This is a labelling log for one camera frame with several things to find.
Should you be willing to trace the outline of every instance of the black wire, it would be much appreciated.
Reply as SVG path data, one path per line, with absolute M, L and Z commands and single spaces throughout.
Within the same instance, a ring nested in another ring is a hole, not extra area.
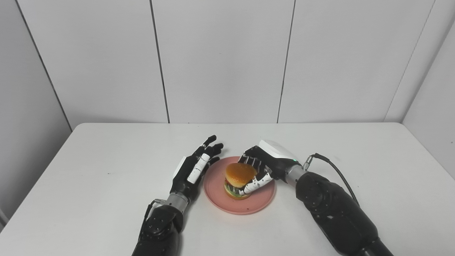
M 317 159 L 321 159 L 322 161 L 324 161 L 324 162 L 330 164 L 330 166 L 332 166 L 332 167 L 335 169 L 335 171 L 336 171 L 336 172 L 338 173 L 338 175 L 340 176 L 341 180 L 344 182 L 344 184 L 345 184 L 346 187 L 348 188 L 349 193 L 351 194 L 352 199 L 354 200 L 354 202 L 355 202 L 358 206 L 360 206 L 359 202 L 357 201 L 357 198 L 356 198 L 355 195 L 354 195 L 354 192 L 352 191 L 351 186 L 349 186 L 348 181 L 347 181 L 346 178 L 343 176 L 343 174 L 342 174 L 341 171 L 338 169 L 338 167 L 336 167 L 336 165 L 333 164 L 332 161 L 330 161 L 330 159 L 328 159 L 327 157 L 325 157 L 325 156 L 323 156 L 323 155 L 321 155 L 321 154 L 315 153 L 315 154 L 313 154 L 313 155 L 311 155 L 311 156 L 314 157 L 314 158 L 317 158 Z

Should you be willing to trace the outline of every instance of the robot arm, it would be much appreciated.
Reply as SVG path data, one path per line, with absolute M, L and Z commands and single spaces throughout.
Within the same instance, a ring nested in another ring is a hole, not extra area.
M 183 212 L 199 193 L 199 184 L 208 167 L 219 160 L 223 144 L 210 147 L 209 137 L 178 165 L 167 200 L 155 199 L 147 208 L 132 256 L 174 256 L 177 254 Z
M 345 182 L 338 168 L 328 158 L 314 154 L 301 165 L 290 152 L 272 141 L 261 141 L 259 146 L 248 149 L 239 162 L 253 165 L 260 176 L 269 175 L 293 186 L 297 199 L 304 203 L 338 253 L 347 256 L 393 256 L 379 239 L 376 226 L 359 207 L 347 182 L 353 197 L 339 185 L 308 172 L 313 158 L 332 165 Z M 258 189 L 260 186 L 255 186 L 257 181 L 254 178 L 245 185 L 245 192 Z

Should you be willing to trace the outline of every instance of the hamburger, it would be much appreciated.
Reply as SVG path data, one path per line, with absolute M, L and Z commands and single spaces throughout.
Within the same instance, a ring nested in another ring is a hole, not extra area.
M 248 198 L 250 194 L 241 195 L 240 188 L 245 186 L 256 175 L 256 169 L 249 164 L 232 163 L 226 167 L 224 190 L 235 200 Z

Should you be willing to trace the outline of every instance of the white wall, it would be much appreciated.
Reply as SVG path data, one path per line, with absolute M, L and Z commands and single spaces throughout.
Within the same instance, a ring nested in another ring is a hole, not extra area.
M 294 0 L 154 0 L 172 123 L 275 123 Z
M 403 124 L 455 178 L 455 26 L 449 31 Z
M 279 122 L 384 121 L 427 18 L 455 6 L 433 12 L 433 3 L 297 1 Z
M 149 1 L 18 2 L 73 128 L 167 123 Z
M 293 0 L 153 0 L 163 85 L 149 1 L 18 1 L 72 127 L 400 122 L 455 10 L 296 1 L 288 51 Z
M 10 218 L 70 128 L 14 0 L 0 1 L 0 35 L 0 209 Z

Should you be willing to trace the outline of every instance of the pink plate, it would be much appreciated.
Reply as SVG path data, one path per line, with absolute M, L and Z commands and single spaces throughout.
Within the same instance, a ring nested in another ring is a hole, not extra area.
M 225 212 L 237 215 L 252 214 L 270 204 L 275 195 L 275 181 L 272 180 L 254 191 L 246 199 L 230 198 L 224 191 L 224 172 L 228 164 L 236 163 L 239 158 L 239 156 L 226 157 L 210 166 L 204 177 L 204 191 L 210 202 Z

